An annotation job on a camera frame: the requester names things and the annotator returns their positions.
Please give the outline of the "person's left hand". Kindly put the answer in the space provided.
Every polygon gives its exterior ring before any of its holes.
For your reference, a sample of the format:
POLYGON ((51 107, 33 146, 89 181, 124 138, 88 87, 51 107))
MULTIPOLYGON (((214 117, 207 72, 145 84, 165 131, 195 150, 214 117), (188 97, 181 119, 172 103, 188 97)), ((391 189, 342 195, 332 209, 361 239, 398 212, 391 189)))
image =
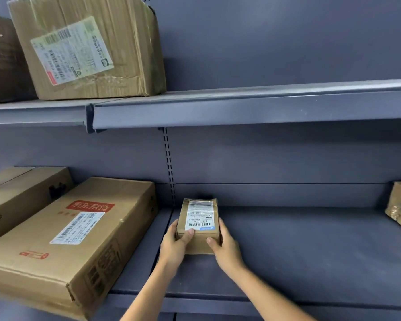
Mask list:
POLYGON ((176 229, 179 219, 176 219, 168 228, 161 245, 158 263, 166 267, 168 271, 176 272, 183 261, 187 245, 176 239, 176 229))

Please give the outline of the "person's right hand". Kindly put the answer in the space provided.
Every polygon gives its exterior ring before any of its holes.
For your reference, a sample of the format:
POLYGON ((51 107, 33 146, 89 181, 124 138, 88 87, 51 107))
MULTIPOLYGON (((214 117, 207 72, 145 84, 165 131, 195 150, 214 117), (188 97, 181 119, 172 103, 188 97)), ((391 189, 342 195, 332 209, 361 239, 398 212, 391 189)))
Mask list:
POLYGON ((239 244, 232 237, 224 221, 219 217, 219 227, 221 231, 222 242, 219 252, 213 252, 219 267, 230 278, 239 275, 242 270, 246 269, 239 248, 239 244))

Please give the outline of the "small labelled cardboard parcel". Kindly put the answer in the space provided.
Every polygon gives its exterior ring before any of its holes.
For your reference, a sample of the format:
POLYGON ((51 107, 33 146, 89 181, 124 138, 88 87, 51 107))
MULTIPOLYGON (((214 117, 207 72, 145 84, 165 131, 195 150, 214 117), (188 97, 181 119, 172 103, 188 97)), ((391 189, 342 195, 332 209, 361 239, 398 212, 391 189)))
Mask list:
POLYGON ((182 203, 176 239, 180 239, 186 231, 194 229, 194 236, 186 246, 187 255, 214 254, 207 243, 211 237, 222 243, 219 227, 219 211, 217 199, 188 199, 182 203))

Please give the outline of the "person's left forearm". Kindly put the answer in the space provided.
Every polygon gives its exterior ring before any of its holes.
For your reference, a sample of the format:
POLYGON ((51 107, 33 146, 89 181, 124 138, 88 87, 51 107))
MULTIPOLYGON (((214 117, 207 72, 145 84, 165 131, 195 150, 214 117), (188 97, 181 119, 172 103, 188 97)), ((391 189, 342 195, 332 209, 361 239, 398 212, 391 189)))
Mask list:
POLYGON ((157 321, 166 289, 182 260, 161 260, 119 321, 157 321))

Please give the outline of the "person's right forearm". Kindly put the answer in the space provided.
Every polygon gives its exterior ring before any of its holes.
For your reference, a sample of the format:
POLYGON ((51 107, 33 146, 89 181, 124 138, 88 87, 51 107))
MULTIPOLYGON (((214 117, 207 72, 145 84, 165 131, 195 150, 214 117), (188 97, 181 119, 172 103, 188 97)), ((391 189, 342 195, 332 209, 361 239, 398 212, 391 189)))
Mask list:
POLYGON ((246 266, 230 265, 222 269, 251 301, 264 321, 317 321, 246 266))

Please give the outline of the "long cardboard box red label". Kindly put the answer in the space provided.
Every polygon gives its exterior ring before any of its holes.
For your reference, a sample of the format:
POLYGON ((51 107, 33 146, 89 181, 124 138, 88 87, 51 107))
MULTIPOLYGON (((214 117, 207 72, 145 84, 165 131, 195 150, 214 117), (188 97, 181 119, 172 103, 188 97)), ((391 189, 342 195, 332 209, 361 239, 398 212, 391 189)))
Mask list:
POLYGON ((87 179, 0 237, 0 297, 88 321, 158 211, 153 182, 87 179))

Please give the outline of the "grey metal shelf unit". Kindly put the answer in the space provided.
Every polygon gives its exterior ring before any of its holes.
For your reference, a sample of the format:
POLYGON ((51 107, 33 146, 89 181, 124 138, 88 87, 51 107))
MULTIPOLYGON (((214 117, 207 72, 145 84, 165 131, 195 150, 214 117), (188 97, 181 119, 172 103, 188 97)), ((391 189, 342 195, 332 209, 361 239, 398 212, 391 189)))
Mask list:
POLYGON ((160 211, 92 321, 118 321, 183 198, 320 321, 401 321, 401 0, 147 0, 168 93, 0 105, 0 170, 153 181, 160 211))

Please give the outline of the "plain long cardboard box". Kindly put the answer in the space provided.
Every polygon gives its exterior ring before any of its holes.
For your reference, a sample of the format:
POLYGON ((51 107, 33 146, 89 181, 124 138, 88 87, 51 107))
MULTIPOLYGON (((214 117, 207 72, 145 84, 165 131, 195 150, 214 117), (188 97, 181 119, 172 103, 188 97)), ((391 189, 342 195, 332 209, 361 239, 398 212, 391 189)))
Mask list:
POLYGON ((67 167, 10 167, 0 171, 0 237, 73 187, 67 167))

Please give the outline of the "worn cardboard box green label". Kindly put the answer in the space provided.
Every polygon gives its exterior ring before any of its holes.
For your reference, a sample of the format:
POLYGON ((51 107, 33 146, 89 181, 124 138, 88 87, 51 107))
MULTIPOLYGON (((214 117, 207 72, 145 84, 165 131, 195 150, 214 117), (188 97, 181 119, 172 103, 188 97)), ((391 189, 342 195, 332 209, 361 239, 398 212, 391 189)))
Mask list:
POLYGON ((143 0, 10 0, 7 5, 40 100, 166 92, 159 25, 143 0))

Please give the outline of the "dark brown cardboard box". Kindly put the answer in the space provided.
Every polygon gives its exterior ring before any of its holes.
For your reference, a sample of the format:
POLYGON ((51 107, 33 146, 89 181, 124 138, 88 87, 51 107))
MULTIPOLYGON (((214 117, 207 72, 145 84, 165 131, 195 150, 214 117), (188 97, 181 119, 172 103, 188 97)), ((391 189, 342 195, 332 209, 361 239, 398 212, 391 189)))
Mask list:
POLYGON ((37 99, 11 19, 0 16, 0 103, 37 99))

